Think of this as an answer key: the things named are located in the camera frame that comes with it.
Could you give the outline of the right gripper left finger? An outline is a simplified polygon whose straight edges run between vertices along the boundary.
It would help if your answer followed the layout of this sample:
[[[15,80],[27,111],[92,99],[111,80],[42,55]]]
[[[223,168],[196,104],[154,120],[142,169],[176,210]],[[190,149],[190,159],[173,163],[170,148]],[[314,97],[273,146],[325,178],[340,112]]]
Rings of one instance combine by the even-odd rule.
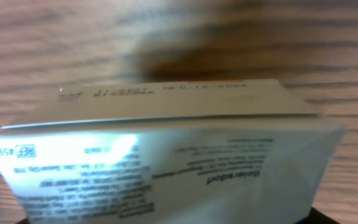
[[[28,219],[23,219],[23,220],[17,222],[16,224],[30,224],[30,223],[29,223]]]

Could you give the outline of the white medicine box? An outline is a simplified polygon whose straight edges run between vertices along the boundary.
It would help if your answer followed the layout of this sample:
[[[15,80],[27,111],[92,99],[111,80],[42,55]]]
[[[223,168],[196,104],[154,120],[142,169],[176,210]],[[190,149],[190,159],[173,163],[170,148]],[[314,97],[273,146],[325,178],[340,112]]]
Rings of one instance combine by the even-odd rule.
[[[0,173],[31,223],[304,223],[343,133],[276,80],[63,88]]]

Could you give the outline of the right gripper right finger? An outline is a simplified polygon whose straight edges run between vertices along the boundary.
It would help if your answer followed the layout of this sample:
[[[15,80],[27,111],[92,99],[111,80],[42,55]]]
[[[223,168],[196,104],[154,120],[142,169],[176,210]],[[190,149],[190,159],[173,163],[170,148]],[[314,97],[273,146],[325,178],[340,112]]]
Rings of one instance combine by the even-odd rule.
[[[339,224],[339,222],[312,207],[309,215],[295,224]]]

